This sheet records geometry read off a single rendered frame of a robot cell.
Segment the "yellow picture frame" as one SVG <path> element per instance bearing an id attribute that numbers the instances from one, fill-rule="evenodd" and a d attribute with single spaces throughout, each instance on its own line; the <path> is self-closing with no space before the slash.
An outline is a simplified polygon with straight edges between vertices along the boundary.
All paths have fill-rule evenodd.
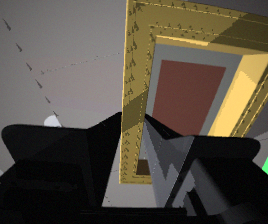
<path id="1" fill-rule="evenodd" d="M 127 0 L 121 184 L 153 184 L 145 113 L 181 134 L 245 137 L 268 102 L 268 17 Z"/>

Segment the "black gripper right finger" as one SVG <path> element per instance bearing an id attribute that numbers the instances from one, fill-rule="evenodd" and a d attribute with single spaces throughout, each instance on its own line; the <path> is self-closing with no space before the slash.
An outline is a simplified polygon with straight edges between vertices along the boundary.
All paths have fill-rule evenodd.
<path id="1" fill-rule="evenodd" d="M 172 208 L 196 158 L 246 157 L 252 161 L 260 149 L 254 138 L 182 136 L 146 113 L 142 136 L 157 207 Z"/>

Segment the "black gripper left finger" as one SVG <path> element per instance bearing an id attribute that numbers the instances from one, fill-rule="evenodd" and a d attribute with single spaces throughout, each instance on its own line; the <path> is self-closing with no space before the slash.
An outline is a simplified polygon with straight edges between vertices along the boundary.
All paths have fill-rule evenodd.
<path id="1" fill-rule="evenodd" d="M 1 135 L 15 163 L 29 159 L 80 165 L 90 206 L 102 206 L 121 125 L 118 112 L 88 129 L 12 124 Z"/>

